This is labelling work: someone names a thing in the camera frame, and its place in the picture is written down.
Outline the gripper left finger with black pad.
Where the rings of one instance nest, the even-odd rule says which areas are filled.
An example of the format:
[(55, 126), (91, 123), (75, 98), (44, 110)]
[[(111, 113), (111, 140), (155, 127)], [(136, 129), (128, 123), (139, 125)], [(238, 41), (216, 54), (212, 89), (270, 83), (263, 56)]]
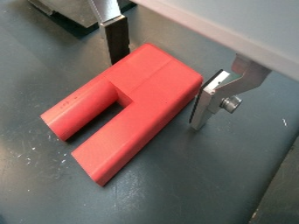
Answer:
[(107, 41), (111, 64), (116, 64), (130, 54), (127, 17), (120, 12), (118, 0), (88, 0), (88, 3)]

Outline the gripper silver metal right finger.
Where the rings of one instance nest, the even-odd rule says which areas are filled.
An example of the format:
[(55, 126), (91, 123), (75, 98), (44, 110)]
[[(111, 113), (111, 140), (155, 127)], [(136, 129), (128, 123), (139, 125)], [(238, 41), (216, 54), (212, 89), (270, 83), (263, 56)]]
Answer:
[(242, 103), (238, 94), (258, 88), (271, 69), (238, 54), (231, 65), (232, 73), (220, 69), (200, 87), (191, 112), (190, 124), (199, 130), (220, 109), (234, 113)]

